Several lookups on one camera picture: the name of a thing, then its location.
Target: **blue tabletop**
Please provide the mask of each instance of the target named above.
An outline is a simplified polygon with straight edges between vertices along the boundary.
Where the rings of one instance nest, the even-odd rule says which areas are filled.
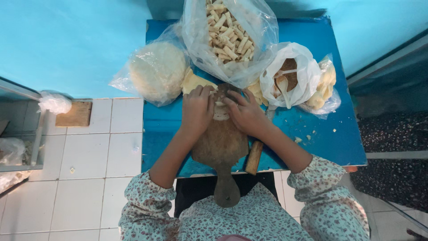
[[[147,20],[149,29],[146,33],[146,41],[150,42],[158,38],[163,30],[174,22],[176,20]],[[355,120],[354,109],[330,20],[327,17],[278,19],[278,26],[279,42],[290,41],[306,46],[317,62],[329,53],[333,55],[333,63],[336,69],[335,88],[342,99],[342,104],[335,113],[330,113],[326,120],[319,119],[296,107],[289,110],[278,108],[273,123],[292,139],[300,137],[303,141],[299,145],[312,154],[331,160],[341,166],[365,165],[367,159],[361,143],[360,131]],[[195,74],[214,83],[222,83],[222,81],[198,68],[195,69]],[[180,127],[181,104],[182,95],[173,103],[160,108],[145,103],[142,172],[151,168]],[[311,135],[311,140],[308,140],[306,135]],[[243,171],[245,159],[245,157],[241,158],[232,167],[232,172]],[[269,169],[287,169],[287,166],[265,146],[260,157],[258,171]],[[190,177],[195,174],[206,175],[216,174],[216,172],[206,165],[193,161],[188,155],[177,176]]]

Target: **cutting board handle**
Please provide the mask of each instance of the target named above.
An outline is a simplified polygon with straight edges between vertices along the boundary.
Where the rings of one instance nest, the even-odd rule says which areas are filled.
[[[230,173],[229,166],[223,166],[217,171],[217,185],[214,190],[214,199],[222,208],[231,208],[241,199],[239,187]]]

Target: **blue wall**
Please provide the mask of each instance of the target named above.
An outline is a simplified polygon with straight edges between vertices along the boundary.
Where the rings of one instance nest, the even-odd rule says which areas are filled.
[[[180,4],[148,1],[151,6],[146,0],[2,1],[0,76],[73,98],[130,96],[107,84],[144,44],[149,8],[167,8],[166,18],[182,10]],[[427,0],[267,2],[283,4],[276,11],[284,13],[326,9],[346,75],[428,28]]]
[[[73,98],[130,96],[107,84],[146,41],[145,1],[5,0],[0,76]]]

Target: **floral dress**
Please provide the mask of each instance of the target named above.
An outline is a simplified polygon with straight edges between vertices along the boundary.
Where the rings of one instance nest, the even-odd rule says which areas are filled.
[[[119,221],[121,240],[216,240],[241,235],[250,240],[369,240],[363,207],[346,187],[338,186],[344,169],[323,158],[287,182],[295,198],[305,202],[301,225],[261,183],[232,208],[221,208],[210,196],[192,204],[180,218],[168,211],[175,198],[173,188],[164,189],[144,172],[132,178],[125,190],[128,203]]]

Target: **plastic wrap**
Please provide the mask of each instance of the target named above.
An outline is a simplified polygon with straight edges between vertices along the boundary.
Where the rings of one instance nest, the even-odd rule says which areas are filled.
[[[324,103],[323,107],[314,110],[310,106],[307,106],[305,105],[305,103],[303,103],[299,105],[299,108],[314,115],[322,115],[334,112],[337,108],[340,107],[341,103],[342,101],[340,99],[339,93],[335,88],[333,88],[332,96],[328,98],[328,100]]]
[[[321,77],[316,92],[299,107],[321,119],[326,119],[327,114],[339,108],[342,101],[339,93],[333,87],[336,83],[336,70],[332,62],[332,55],[325,56],[318,65],[321,70]]]
[[[294,42],[282,42],[277,45],[277,49],[275,60],[269,65],[266,72],[260,75],[260,88],[263,97],[269,101],[269,109],[276,109],[277,107],[290,109],[294,105],[307,101],[315,93],[321,71],[311,51],[305,46]],[[273,86],[275,85],[273,77],[287,58],[296,60],[298,83],[291,91],[275,98],[273,96]]]
[[[0,138],[0,164],[22,165],[25,144],[18,138]]]
[[[180,85],[189,62],[179,21],[136,50],[109,85],[141,95],[157,107],[168,105],[181,93]]]
[[[206,5],[203,0],[186,0],[183,13],[183,40],[193,63],[238,88],[248,87],[274,60],[278,43],[278,22],[264,0],[223,0],[255,43],[254,56],[248,62],[229,62],[212,53],[208,46]]]
[[[71,110],[71,100],[60,94],[42,91],[39,106],[42,111],[49,110],[54,114],[67,113]]]
[[[17,183],[22,182],[25,178],[29,177],[32,172],[33,171],[0,173],[0,193],[6,191]]]

